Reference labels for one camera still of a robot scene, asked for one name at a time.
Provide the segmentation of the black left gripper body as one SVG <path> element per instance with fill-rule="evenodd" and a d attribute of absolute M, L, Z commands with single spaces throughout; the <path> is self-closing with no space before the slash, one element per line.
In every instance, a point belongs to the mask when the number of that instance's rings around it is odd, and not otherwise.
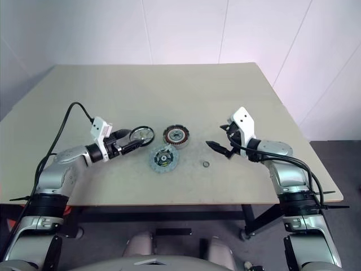
<path fill-rule="evenodd" d="M 120 130 L 112 132 L 109 137 L 104 139 L 104 147 L 107 150 L 108 158 L 113 159 L 122 154 L 122 147 L 117 143 L 120 139 Z"/>

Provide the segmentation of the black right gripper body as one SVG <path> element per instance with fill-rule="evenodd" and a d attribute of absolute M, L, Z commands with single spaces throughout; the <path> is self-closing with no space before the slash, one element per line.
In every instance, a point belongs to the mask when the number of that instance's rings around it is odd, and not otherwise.
<path fill-rule="evenodd" d="M 235 124 L 234 121 L 228 120 L 226 134 L 232 147 L 231 150 L 228 150 L 226 158 L 232 158 L 233 155 L 240 155 L 245 157 L 245 150 L 242 146 L 241 133 L 239 131 L 239 127 Z"/>

